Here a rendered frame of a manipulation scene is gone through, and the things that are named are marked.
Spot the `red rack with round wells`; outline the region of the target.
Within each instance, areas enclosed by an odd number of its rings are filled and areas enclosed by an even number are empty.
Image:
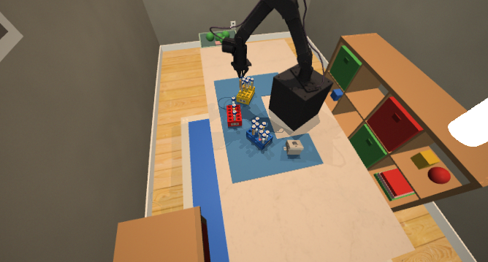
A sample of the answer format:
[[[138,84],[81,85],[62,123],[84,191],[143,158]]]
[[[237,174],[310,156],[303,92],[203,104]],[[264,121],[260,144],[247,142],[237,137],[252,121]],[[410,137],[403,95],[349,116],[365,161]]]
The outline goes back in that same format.
[[[235,110],[237,111],[236,120],[233,120],[232,105],[226,106],[228,127],[230,127],[230,126],[241,126],[242,125],[242,116],[241,116],[240,104],[236,105]]]

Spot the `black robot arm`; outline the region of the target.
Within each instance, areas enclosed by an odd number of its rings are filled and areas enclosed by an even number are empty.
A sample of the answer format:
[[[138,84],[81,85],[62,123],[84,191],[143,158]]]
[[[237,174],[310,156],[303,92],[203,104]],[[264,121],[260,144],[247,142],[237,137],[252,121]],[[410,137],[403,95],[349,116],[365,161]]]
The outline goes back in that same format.
[[[267,17],[267,15],[273,9],[276,9],[281,14],[282,18],[285,19],[286,24],[289,27],[297,53],[297,62],[299,66],[290,68],[291,73],[296,77],[307,93],[317,91],[319,87],[311,79],[313,72],[313,54],[305,37],[298,8],[299,4],[297,0],[262,0],[244,22],[244,25],[241,25],[239,31],[235,34],[234,39],[224,37],[221,48],[222,52],[231,53],[235,64],[236,56],[240,58],[246,57],[247,45],[244,43],[246,43],[255,28]],[[301,71],[300,68],[302,68]]]

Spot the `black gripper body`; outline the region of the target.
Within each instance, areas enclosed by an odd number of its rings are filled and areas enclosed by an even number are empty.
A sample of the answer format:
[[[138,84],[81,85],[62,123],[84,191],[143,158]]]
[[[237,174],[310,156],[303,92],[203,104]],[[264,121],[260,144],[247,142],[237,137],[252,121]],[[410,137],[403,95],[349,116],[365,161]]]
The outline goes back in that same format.
[[[234,67],[234,70],[237,72],[248,70],[248,66],[251,66],[251,62],[247,59],[247,56],[244,58],[240,58],[236,56],[236,64],[231,62],[231,65]]]

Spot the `light blue mat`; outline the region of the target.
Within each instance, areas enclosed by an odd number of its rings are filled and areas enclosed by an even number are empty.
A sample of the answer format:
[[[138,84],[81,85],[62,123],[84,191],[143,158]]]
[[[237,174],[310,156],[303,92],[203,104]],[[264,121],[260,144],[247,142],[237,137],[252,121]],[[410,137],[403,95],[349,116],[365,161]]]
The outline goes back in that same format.
[[[232,183],[323,164],[309,133],[276,138],[261,96],[271,94],[273,77],[277,74],[278,72],[247,76],[254,78],[255,87],[249,104],[237,102],[239,77],[214,81]],[[226,106],[232,105],[232,97],[235,97],[236,105],[240,104],[241,126],[228,127]],[[263,150],[246,136],[246,131],[251,128],[252,120],[256,117],[259,117],[259,125],[266,122],[264,129],[273,135],[271,143]],[[283,149],[286,140],[300,140],[304,150],[299,155],[287,155]]]

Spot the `blue tube rack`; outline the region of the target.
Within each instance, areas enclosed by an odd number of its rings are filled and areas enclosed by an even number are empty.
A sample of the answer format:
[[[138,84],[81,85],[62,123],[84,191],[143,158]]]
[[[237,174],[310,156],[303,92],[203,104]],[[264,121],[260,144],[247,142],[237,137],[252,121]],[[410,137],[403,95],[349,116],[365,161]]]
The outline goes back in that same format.
[[[260,149],[264,149],[269,143],[271,143],[272,141],[272,138],[273,138],[273,135],[269,134],[268,136],[268,140],[264,142],[264,144],[262,144],[262,141],[259,141],[259,127],[258,127],[258,132],[256,133],[255,132],[255,135],[252,135],[252,128],[248,129],[246,131],[246,136],[255,144],[257,145]]]

